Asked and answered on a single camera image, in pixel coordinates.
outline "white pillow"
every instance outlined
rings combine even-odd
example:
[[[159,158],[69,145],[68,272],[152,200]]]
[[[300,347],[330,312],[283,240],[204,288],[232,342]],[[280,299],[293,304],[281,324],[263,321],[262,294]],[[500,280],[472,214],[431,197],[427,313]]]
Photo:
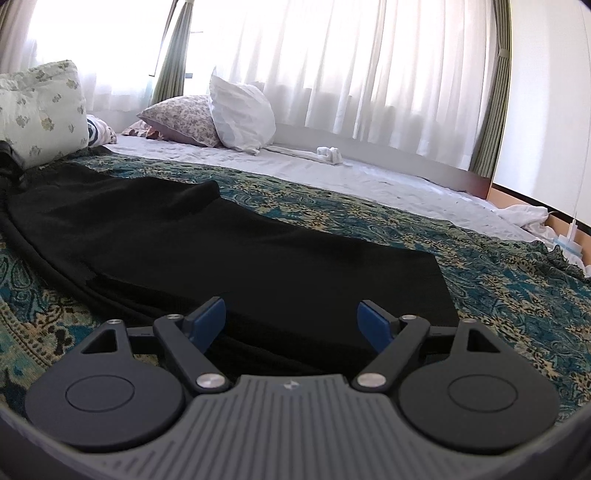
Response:
[[[73,62],[0,75],[0,140],[21,156],[24,168],[88,145],[86,100]]]
[[[212,75],[209,109],[223,145],[253,155],[275,135],[275,115],[267,97],[253,85],[230,83]]]

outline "logo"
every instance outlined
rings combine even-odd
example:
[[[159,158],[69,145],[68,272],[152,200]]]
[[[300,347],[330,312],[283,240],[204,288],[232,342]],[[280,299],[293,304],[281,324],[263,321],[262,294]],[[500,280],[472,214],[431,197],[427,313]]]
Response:
[[[295,380],[289,380],[289,382],[285,382],[283,384],[283,387],[286,388],[287,390],[295,390],[299,386],[300,386],[300,384],[298,382],[296,382]]]

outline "white towel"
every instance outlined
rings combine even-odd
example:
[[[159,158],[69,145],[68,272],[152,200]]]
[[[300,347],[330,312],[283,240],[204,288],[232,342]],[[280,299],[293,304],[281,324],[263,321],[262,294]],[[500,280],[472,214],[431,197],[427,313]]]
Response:
[[[292,150],[291,148],[278,147],[276,145],[269,145],[263,147],[272,152],[283,153],[292,157],[305,158],[306,160],[313,160],[320,163],[327,163],[329,165],[338,165],[343,163],[343,157],[338,148],[335,147],[318,147],[316,153],[305,150]]]

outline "floral pillow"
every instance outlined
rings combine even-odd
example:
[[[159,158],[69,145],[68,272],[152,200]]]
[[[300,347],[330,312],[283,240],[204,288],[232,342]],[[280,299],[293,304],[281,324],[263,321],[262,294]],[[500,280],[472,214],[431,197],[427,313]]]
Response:
[[[154,127],[149,126],[143,120],[138,120],[121,132],[126,137],[141,137],[148,140],[164,140],[164,137]]]
[[[86,100],[72,61],[0,74],[0,140],[25,168],[88,145]]]
[[[169,98],[148,107],[138,117],[154,127],[166,140],[199,147],[220,145],[220,139],[209,112],[207,95]]]

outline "gray ribbed plate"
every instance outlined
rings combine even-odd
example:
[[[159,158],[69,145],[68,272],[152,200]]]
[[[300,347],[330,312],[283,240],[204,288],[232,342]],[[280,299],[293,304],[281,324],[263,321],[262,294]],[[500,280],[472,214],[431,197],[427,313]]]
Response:
[[[116,478],[153,480],[442,480],[496,464],[428,442],[386,396],[340,375],[244,375],[226,393],[197,397],[156,441],[102,460]]]

